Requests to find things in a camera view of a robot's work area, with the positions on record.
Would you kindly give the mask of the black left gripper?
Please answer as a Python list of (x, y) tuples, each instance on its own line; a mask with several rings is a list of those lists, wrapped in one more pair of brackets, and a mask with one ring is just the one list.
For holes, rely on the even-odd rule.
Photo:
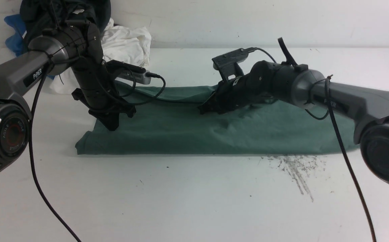
[(76, 88), (72, 92), (74, 100), (81, 101), (89, 109), (89, 114), (100, 121), (108, 130), (119, 127), (120, 114), (132, 118), (136, 107), (123, 99), (118, 99), (101, 86)]

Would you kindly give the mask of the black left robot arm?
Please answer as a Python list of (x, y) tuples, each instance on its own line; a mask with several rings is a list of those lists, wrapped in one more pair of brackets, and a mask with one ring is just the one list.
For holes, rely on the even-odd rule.
[(29, 51), (0, 64), (0, 172), (16, 161), (32, 139), (34, 111), (24, 95), (48, 75), (71, 68), (79, 88), (72, 96), (113, 131), (121, 113), (133, 117), (134, 105), (117, 96), (115, 77), (107, 72), (100, 31), (89, 20), (73, 20), (44, 29)]

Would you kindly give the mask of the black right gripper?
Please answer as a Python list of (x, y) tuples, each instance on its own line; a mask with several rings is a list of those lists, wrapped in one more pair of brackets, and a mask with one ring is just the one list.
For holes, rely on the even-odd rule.
[(219, 84), (215, 94), (198, 106), (201, 115), (207, 112), (224, 114), (228, 109), (240, 109), (251, 104), (273, 104), (275, 98), (268, 93), (269, 84), (262, 77), (241, 76)]

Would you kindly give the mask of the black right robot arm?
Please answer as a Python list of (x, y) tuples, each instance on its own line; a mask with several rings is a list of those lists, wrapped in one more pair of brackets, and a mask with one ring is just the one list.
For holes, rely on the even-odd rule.
[(224, 114), (267, 97), (301, 109), (327, 108), (354, 121), (354, 143), (360, 145), (367, 167), (389, 184), (389, 91), (333, 83), (307, 65), (257, 62), (246, 75), (221, 81), (201, 114)]

